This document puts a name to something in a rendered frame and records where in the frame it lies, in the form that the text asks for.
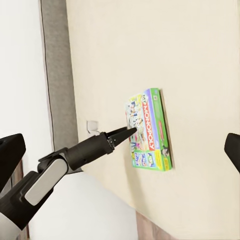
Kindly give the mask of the board game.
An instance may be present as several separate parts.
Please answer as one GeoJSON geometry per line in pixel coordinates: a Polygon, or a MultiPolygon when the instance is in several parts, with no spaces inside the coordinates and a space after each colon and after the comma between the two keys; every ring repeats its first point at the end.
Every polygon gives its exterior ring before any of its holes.
{"type": "Polygon", "coordinates": [[[165,172],[172,169],[159,88],[149,88],[123,101],[132,166],[165,172]]]}

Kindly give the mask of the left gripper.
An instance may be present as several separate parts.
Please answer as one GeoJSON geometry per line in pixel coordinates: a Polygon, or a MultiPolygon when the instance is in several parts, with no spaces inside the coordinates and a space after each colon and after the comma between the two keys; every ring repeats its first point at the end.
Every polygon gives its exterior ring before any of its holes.
{"type": "Polygon", "coordinates": [[[85,163],[89,164],[104,155],[113,153],[115,147],[135,134],[136,131],[136,127],[128,129],[125,126],[109,133],[101,132],[100,135],[88,137],[77,144],[77,147],[85,163]]]}

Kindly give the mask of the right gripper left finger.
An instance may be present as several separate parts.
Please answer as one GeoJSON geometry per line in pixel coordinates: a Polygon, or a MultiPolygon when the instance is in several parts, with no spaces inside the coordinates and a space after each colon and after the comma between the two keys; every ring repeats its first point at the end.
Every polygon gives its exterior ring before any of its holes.
{"type": "Polygon", "coordinates": [[[0,193],[26,152],[21,133],[0,138],[0,193]]]}

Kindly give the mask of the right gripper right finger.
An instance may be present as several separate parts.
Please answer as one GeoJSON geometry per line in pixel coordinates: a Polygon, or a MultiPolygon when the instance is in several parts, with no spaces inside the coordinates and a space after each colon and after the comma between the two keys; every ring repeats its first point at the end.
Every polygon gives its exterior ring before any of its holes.
{"type": "Polygon", "coordinates": [[[229,133],[227,135],[225,145],[224,145],[224,151],[240,173],[240,135],[239,134],[229,133]]]}

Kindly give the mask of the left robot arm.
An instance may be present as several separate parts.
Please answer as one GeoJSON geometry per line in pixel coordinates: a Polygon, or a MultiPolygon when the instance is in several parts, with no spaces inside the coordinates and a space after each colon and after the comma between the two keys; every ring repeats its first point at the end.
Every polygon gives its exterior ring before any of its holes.
{"type": "Polygon", "coordinates": [[[86,121],[85,130],[86,140],[41,157],[37,172],[31,170],[0,198],[0,240],[16,240],[53,193],[55,185],[66,175],[69,167],[75,171],[113,153],[115,147],[136,133],[137,128],[128,129],[125,126],[106,133],[98,131],[97,121],[86,121]]]}

